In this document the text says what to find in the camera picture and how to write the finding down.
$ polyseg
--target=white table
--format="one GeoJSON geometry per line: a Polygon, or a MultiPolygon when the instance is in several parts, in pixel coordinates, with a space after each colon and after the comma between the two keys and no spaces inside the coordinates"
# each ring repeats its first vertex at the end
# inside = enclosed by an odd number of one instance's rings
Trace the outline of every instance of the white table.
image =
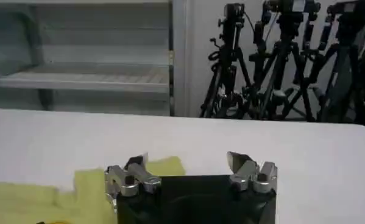
{"type": "Polygon", "coordinates": [[[227,174],[228,150],[276,163],[277,223],[365,224],[365,127],[0,110],[0,181],[72,189],[75,170],[144,152],[227,174]]]}

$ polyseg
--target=white cabinet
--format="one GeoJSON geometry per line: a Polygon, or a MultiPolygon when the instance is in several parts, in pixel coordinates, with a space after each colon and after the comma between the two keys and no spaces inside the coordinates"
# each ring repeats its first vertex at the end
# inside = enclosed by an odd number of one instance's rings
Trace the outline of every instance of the white cabinet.
{"type": "Polygon", "coordinates": [[[174,102],[172,12],[168,0],[0,0],[0,87],[174,102]]]}

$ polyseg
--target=white surface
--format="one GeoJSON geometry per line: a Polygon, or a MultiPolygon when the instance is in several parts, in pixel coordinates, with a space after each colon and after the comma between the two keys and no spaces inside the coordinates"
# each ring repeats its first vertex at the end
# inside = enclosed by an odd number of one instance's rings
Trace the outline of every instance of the white surface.
{"type": "Polygon", "coordinates": [[[26,4],[105,4],[105,3],[157,3],[168,0],[0,0],[0,3],[26,4]]]}
{"type": "Polygon", "coordinates": [[[0,181],[72,189],[75,170],[144,152],[227,174],[228,150],[278,165],[277,223],[365,223],[365,127],[0,110],[0,181]]]}
{"type": "Polygon", "coordinates": [[[0,86],[168,93],[167,66],[53,63],[0,77],[0,86]]]}

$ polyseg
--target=white wall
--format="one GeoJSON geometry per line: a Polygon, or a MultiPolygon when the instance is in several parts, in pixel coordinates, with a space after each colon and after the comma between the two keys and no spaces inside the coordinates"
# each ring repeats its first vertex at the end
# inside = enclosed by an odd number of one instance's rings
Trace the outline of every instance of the white wall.
{"type": "MultiPolygon", "coordinates": [[[[191,84],[190,88],[190,116],[196,117],[200,111],[200,105],[204,101],[205,94],[207,88],[209,86],[209,82],[212,76],[210,71],[211,63],[208,61],[207,57],[210,53],[215,50],[215,47],[209,42],[209,39],[212,37],[218,37],[221,33],[221,29],[218,28],[218,19],[223,18],[223,8],[226,3],[234,3],[234,2],[243,2],[246,5],[246,13],[251,17],[252,22],[255,23],[261,17],[261,6],[262,0],[246,0],[246,1],[235,1],[235,0],[190,0],[189,1],[189,28],[190,36],[188,37],[188,44],[192,44],[190,51],[188,52],[188,58],[190,61],[188,74],[190,75],[189,82],[191,84]]],[[[324,26],[324,19],[326,16],[326,8],[339,1],[335,0],[320,0],[322,5],[322,10],[319,14],[318,20],[315,22],[315,29],[313,33],[312,39],[312,47],[315,48],[318,46],[321,32],[324,26]]],[[[337,26],[334,27],[330,41],[332,43],[335,40],[337,26]]],[[[304,26],[300,27],[300,34],[304,31],[304,26]]],[[[273,43],[277,41],[280,37],[280,29],[278,25],[275,24],[271,36],[268,39],[268,48],[273,47],[273,43]]],[[[301,44],[302,37],[299,37],[298,42],[301,44]]],[[[256,47],[252,43],[253,41],[253,33],[251,31],[250,26],[246,20],[245,27],[242,30],[240,46],[244,52],[244,57],[247,63],[247,70],[249,71],[250,76],[253,74],[253,63],[248,61],[249,54],[252,54],[256,51],[256,47]]],[[[292,61],[292,57],[289,60],[289,65],[286,68],[286,73],[283,81],[284,88],[287,88],[291,85],[295,66],[292,61]]],[[[322,71],[321,76],[319,76],[318,85],[325,89],[329,79],[329,73],[333,66],[333,63],[329,63],[328,66],[322,71]]],[[[309,70],[311,68],[311,63],[307,65],[306,75],[309,74],[309,70]]],[[[239,77],[239,85],[243,83],[242,74],[239,70],[237,73],[239,77]]],[[[311,102],[313,111],[317,111],[318,105],[315,100],[311,102]]],[[[299,101],[299,108],[302,108],[302,100],[299,101]]]]}

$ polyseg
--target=tripod leg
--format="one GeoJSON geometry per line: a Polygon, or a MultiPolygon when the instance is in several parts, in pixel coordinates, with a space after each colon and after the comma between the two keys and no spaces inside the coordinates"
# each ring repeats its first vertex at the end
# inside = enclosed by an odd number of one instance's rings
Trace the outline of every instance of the tripod leg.
{"type": "Polygon", "coordinates": [[[332,114],[335,114],[335,111],[333,111],[334,107],[331,107],[333,105],[332,101],[330,100],[331,90],[334,87],[334,82],[336,82],[340,68],[346,62],[346,58],[349,54],[349,49],[350,49],[349,47],[344,46],[339,48],[337,51],[337,57],[334,62],[334,68],[331,72],[331,76],[328,81],[326,92],[323,98],[322,108],[319,112],[319,120],[321,122],[327,122],[328,117],[332,114]]]}
{"type": "Polygon", "coordinates": [[[333,44],[327,50],[327,53],[322,58],[319,58],[319,57],[316,58],[316,61],[314,62],[312,69],[311,69],[311,74],[310,74],[311,83],[317,82],[317,77],[318,77],[320,71],[327,64],[329,59],[332,56],[334,56],[335,53],[337,53],[338,49],[339,49],[339,44],[333,44]]]}
{"type": "Polygon", "coordinates": [[[342,101],[341,105],[341,114],[339,117],[339,121],[343,122],[344,118],[346,117],[347,110],[349,109],[350,105],[350,99],[353,93],[357,94],[359,91],[357,90],[357,87],[359,85],[359,75],[358,75],[358,47],[352,46],[349,49],[349,58],[350,58],[350,67],[352,69],[352,85],[350,86],[350,89],[346,93],[346,96],[344,100],[342,101]]]}
{"type": "Polygon", "coordinates": [[[296,93],[296,95],[292,98],[291,102],[284,106],[284,109],[282,110],[282,115],[280,117],[280,120],[284,120],[289,115],[291,110],[294,108],[294,105],[300,99],[301,96],[302,96],[302,92],[301,92],[301,90],[299,90],[296,93]]]}
{"type": "Polygon", "coordinates": [[[261,88],[261,85],[262,85],[263,81],[265,80],[267,74],[269,73],[270,68],[272,67],[272,65],[274,63],[274,60],[275,60],[277,55],[278,55],[278,48],[275,47],[273,49],[273,53],[272,53],[271,57],[269,58],[268,62],[266,62],[266,64],[265,64],[265,67],[263,69],[263,72],[262,72],[262,75],[261,75],[260,79],[256,81],[255,86],[257,86],[258,89],[261,88]]]}
{"type": "Polygon", "coordinates": [[[300,56],[300,49],[299,49],[297,43],[292,44],[292,54],[293,54],[294,61],[296,64],[296,74],[298,76],[298,79],[300,80],[300,91],[303,96],[305,113],[307,115],[307,121],[312,122],[312,121],[314,121],[314,117],[312,115],[310,98],[308,97],[308,85],[309,84],[304,79],[304,70],[305,70],[307,58],[304,58],[304,61],[301,60],[302,56],[300,56]]]}
{"type": "Polygon", "coordinates": [[[246,62],[244,62],[243,52],[240,47],[237,48],[236,54],[238,56],[239,63],[241,64],[241,70],[243,73],[244,81],[246,82],[247,87],[251,87],[251,80],[249,77],[249,73],[246,69],[246,62]]]}
{"type": "Polygon", "coordinates": [[[220,71],[221,67],[218,63],[216,63],[213,66],[213,76],[204,100],[204,104],[201,106],[200,117],[212,117],[214,98],[216,97],[220,86],[220,71]]]}
{"type": "Polygon", "coordinates": [[[262,107],[260,110],[260,113],[258,115],[258,119],[262,120],[263,116],[268,108],[270,98],[273,94],[274,84],[277,83],[277,75],[280,72],[280,69],[283,68],[284,60],[286,59],[286,55],[288,53],[289,46],[287,44],[282,44],[282,46],[279,49],[279,54],[277,55],[277,59],[275,61],[274,69],[272,76],[270,78],[268,88],[266,89],[266,92],[264,94],[264,101],[262,103],[262,107]]]}

